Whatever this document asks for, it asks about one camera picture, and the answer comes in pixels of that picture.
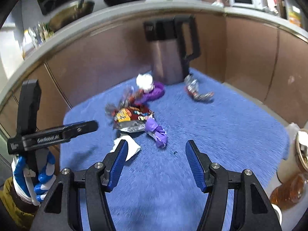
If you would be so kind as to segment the left blue white gloved hand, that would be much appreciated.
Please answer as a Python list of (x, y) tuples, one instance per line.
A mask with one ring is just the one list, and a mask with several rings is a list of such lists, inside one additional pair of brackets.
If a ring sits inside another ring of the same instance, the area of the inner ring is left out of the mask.
[(34, 206), (40, 205), (56, 179), (55, 157), (47, 150), (37, 151), (39, 170), (35, 172), (21, 155), (13, 156), (13, 183), (17, 196)]

